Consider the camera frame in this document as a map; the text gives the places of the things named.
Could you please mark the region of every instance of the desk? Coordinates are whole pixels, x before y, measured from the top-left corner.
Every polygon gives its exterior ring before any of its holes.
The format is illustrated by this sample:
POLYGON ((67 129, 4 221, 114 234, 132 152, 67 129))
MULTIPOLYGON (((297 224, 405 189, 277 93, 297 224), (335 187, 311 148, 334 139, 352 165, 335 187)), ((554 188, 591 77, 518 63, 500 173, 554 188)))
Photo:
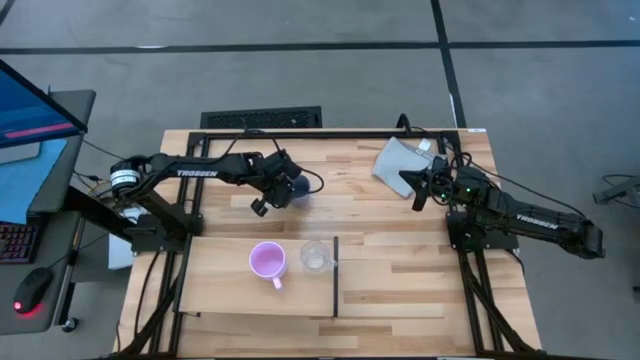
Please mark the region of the desk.
MULTIPOLYGON (((459 130, 459 135, 462 150, 470 152, 479 165, 495 171, 488 135, 468 130, 459 130)), ((166 131, 161 151, 183 155, 188 136, 187 130, 166 131)), ((417 144, 419 140, 406 141, 417 144)), ((339 317, 332 320, 206 313, 199 318, 185 316, 178 357, 474 354, 458 260, 447 236, 446 207, 430 201, 423 212, 413 212, 412 200, 401 199, 371 176, 373 163, 386 140, 278 142, 296 163, 321 174, 325 189, 313 195, 307 211, 270 210, 260 218, 249 208, 256 197, 253 189, 206 180, 201 206, 205 218, 203 236, 305 240, 338 236, 339 317)), ((228 144, 228 140, 212 141, 209 155, 221 154, 228 144)), ((274 146, 269 140, 239 140, 233 151, 268 154, 274 146)), ((315 179, 311 178, 311 182, 312 188, 317 185, 315 179)), ((156 190, 174 202, 178 186, 179 180, 172 179, 156 190)), ((539 347, 519 264, 504 251, 485 253, 496 305, 526 342, 539 347)), ((132 339, 136 307, 151 258, 151 254, 138 256, 132 268, 120 318, 123 346, 132 339)), ((161 255, 151 273, 140 326, 158 300, 163 262, 161 255)), ((478 307, 485 347, 490 349, 486 316, 478 307)), ((171 312, 165 317, 161 351, 168 347, 172 317, 171 312)))
MULTIPOLYGON (((63 91, 52 93, 51 96, 78 120, 88 123, 96 97, 94 91, 63 91)), ((67 139, 67 145, 29 207, 30 214, 55 213, 62 208, 81 144, 82 135, 67 139)), ((45 293, 42 306, 33 315, 25 317, 17 314, 12 308, 13 296, 15 289, 31 270, 51 265, 68 253, 74 242, 76 246, 80 243, 77 233, 80 223, 80 214, 77 212, 52 214, 44 227, 35 262, 0 266, 3 287, 0 297, 0 334, 41 332, 51 326, 61 290, 66 292, 63 283, 68 261, 61 261, 51 268, 53 280, 45 293)))

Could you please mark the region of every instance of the monitor screen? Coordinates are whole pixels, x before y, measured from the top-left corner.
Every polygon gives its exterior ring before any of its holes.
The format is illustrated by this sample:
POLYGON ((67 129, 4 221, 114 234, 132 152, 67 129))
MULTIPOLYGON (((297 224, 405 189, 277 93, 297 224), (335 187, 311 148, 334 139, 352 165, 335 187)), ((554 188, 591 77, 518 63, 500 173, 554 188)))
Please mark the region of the monitor screen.
POLYGON ((0 61, 0 148, 81 131, 86 131, 86 126, 0 61))

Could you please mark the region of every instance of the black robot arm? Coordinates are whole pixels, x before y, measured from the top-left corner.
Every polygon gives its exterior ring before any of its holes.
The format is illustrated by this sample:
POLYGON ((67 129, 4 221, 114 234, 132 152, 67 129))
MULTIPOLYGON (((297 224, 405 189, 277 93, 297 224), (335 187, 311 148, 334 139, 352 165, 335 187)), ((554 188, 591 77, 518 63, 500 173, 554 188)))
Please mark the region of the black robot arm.
POLYGON ((302 169, 285 150, 266 158, 258 152, 227 154, 220 158, 197 158, 155 154, 134 156, 111 167, 111 189, 119 201, 136 202, 161 181, 175 177, 216 178, 228 184, 249 185, 260 191, 251 208, 259 216, 265 203, 284 208, 293 199, 293 179, 302 169))
POLYGON ((461 166, 455 178, 451 170, 446 160, 436 157, 429 169, 400 171, 416 191, 414 210, 421 211, 431 196, 442 205, 451 202, 463 206, 470 231, 479 238, 499 230, 557 244, 585 259, 604 257, 602 231, 591 221, 578 214, 517 201, 477 168, 461 166))

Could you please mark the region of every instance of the clear plastic cup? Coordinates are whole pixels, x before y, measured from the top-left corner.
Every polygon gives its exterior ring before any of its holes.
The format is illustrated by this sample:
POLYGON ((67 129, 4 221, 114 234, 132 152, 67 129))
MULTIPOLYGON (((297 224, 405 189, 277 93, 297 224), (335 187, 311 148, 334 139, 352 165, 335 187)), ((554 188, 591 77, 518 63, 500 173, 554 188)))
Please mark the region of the clear plastic cup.
POLYGON ((309 274, 320 274, 335 266, 329 246, 319 240, 307 241, 302 246, 300 262, 304 271, 309 274))

